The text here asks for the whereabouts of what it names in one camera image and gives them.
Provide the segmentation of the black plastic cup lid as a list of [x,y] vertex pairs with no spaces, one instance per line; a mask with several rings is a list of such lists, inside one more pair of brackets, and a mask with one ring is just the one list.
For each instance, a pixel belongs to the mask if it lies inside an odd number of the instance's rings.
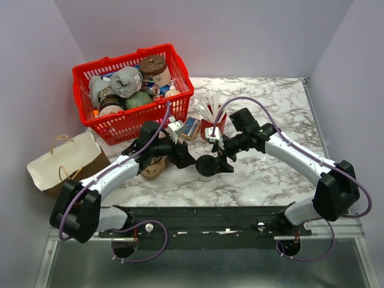
[[217,169],[216,159],[211,155],[203,155],[197,159],[195,167],[201,176],[212,177]]

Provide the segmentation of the white paper coffee cup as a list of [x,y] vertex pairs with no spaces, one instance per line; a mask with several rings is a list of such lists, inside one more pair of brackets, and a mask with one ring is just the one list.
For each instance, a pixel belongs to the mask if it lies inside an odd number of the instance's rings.
[[200,180],[202,180],[202,181],[208,182],[208,181],[213,180],[214,177],[213,177],[213,176],[199,175],[199,178],[200,178]]

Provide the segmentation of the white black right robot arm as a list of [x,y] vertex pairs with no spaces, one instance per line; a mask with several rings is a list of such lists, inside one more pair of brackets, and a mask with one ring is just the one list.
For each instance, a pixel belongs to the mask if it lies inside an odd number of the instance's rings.
[[276,228],[289,235],[306,221],[324,219],[335,221],[360,198],[354,167],[346,160],[336,163],[323,158],[290,140],[271,123],[260,126],[247,108],[230,116],[238,134],[228,138],[219,128],[207,128],[207,141],[218,153],[214,173],[232,172],[227,159],[236,159],[242,151],[256,149],[286,163],[316,188],[313,197],[284,208],[276,220]]

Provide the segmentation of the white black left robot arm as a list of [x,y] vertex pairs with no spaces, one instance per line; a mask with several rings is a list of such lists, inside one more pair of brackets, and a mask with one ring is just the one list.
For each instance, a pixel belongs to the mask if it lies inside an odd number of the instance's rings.
[[173,121],[167,128],[154,121],[144,123],[138,138],[112,164],[81,181],[64,182],[50,225],[79,243],[105,230],[113,230],[120,237],[128,236],[133,229],[132,213],[119,205],[102,208],[103,200],[142,173],[153,158],[167,157],[179,169],[194,165],[196,161],[188,145],[178,140],[184,131],[182,121]]

